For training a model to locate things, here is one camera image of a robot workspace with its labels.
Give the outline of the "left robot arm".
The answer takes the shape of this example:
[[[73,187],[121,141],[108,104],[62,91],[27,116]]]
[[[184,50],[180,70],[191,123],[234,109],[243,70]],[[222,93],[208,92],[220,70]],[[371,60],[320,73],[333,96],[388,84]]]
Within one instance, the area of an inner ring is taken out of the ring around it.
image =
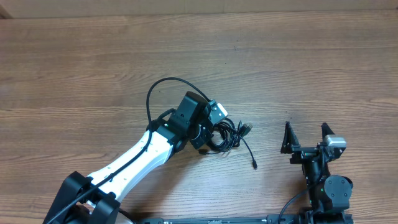
[[[227,115],[215,100],[186,92],[178,108],[151,120],[141,139],[115,161],[87,176],[72,172],[62,182],[44,222],[129,223],[119,213],[126,195],[188,142],[195,149],[208,143]]]

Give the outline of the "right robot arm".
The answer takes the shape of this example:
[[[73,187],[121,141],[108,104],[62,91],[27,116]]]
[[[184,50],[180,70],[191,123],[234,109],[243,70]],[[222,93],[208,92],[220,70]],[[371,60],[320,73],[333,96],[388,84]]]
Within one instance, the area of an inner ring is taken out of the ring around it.
[[[307,188],[284,205],[277,218],[279,223],[353,223],[352,216],[345,214],[353,182],[345,176],[330,174],[328,168],[328,163],[339,159],[345,151],[346,140],[335,134],[327,123],[323,123],[321,129],[322,141],[313,147],[302,147],[291,123],[285,123],[280,152],[291,155],[291,164],[302,166]],[[310,206],[301,208],[292,217],[284,215],[287,207],[305,194]]]

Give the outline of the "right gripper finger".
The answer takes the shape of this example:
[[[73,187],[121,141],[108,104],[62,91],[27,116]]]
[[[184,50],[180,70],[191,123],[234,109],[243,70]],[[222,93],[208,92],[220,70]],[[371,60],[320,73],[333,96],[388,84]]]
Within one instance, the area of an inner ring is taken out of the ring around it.
[[[292,154],[300,147],[299,140],[289,121],[285,122],[284,139],[280,149],[281,154]]]
[[[322,123],[321,129],[322,129],[322,139],[325,139],[327,135],[334,135],[334,132],[331,130],[331,128],[327,123]]]

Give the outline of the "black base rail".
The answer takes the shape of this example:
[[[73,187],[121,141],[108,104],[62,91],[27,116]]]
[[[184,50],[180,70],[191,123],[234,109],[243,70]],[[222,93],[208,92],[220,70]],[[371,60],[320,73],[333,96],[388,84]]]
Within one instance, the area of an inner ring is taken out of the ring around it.
[[[354,224],[352,215],[319,215],[312,221],[307,221],[300,215],[282,215],[280,221],[278,214],[268,215],[266,217],[234,217],[234,218],[181,218],[181,219],[163,219],[163,218],[144,218],[134,221],[138,224]]]

